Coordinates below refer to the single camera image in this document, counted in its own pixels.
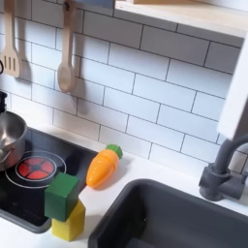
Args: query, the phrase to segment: hanging utensil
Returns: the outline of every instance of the hanging utensil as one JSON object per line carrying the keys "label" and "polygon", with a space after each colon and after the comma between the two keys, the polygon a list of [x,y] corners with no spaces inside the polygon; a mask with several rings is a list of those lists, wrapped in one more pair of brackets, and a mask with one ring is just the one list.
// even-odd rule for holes
{"label": "hanging utensil", "polygon": [[18,78],[20,58],[15,45],[15,0],[4,1],[5,48],[1,54],[4,73]]}
{"label": "hanging utensil", "polygon": [[72,67],[73,53],[73,13],[76,4],[71,0],[63,5],[64,27],[62,37],[62,62],[58,68],[58,84],[62,92],[70,92],[76,85],[75,73]]}

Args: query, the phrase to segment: gray faucet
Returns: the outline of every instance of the gray faucet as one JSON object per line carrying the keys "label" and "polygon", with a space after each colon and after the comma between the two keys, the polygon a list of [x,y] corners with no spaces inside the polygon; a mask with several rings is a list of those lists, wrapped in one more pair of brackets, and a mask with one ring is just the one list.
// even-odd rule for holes
{"label": "gray faucet", "polygon": [[248,142],[248,135],[239,139],[226,139],[222,144],[215,163],[204,168],[200,180],[200,194],[212,202],[220,201],[224,196],[237,199],[241,198],[248,173],[241,177],[231,175],[229,164],[235,150]]}

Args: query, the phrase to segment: tile backsplash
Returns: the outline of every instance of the tile backsplash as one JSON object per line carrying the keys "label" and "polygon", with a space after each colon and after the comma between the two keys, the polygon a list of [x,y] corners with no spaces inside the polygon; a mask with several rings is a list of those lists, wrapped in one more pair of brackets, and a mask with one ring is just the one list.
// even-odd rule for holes
{"label": "tile backsplash", "polygon": [[[8,108],[200,176],[224,138],[216,131],[242,40],[190,26],[78,5],[77,87],[59,90],[62,1],[15,1],[19,79],[2,75]],[[0,48],[5,44],[0,0]],[[230,168],[248,168],[248,147]]]}

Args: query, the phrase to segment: red burner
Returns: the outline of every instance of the red burner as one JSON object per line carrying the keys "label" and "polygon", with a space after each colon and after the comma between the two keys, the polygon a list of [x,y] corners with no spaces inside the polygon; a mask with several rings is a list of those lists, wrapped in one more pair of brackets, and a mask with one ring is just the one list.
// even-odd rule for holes
{"label": "red burner", "polygon": [[41,180],[51,176],[54,164],[47,158],[26,158],[18,165],[17,172],[26,179]]}

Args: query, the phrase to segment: toy block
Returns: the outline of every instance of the toy block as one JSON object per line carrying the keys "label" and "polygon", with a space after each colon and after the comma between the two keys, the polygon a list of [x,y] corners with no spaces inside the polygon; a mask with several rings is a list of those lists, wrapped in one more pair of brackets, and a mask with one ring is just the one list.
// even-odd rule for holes
{"label": "toy block", "polygon": [[45,216],[65,222],[78,203],[79,179],[59,172],[45,190]]}
{"label": "toy block", "polygon": [[85,220],[85,207],[78,200],[76,207],[66,222],[60,222],[55,219],[51,220],[51,232],[66,241],[74,240],[83,232]]}

